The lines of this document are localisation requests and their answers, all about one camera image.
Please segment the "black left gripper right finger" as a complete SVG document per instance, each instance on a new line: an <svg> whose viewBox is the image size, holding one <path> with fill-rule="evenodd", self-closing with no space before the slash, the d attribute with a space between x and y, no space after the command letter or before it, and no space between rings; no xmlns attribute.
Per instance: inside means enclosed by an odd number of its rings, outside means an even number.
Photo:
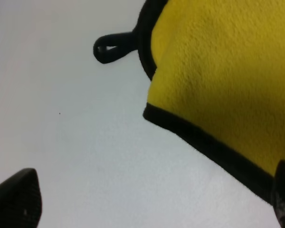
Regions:
<svg viewBox="0 0 285 228"><path fill-rule="evenodd" d="M285 160L276 169L271 201L280 227L285 228Z"/></svg>

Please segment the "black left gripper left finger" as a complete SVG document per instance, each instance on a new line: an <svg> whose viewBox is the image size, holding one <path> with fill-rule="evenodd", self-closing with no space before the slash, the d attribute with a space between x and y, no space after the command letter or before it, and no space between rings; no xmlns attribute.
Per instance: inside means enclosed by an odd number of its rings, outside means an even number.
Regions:
<svg viewBox="0 0 285 228"><path fill-rule="evenodd" d="M36 228L42 214L38 174L25 168L0 184L0 228Z"/></svg>

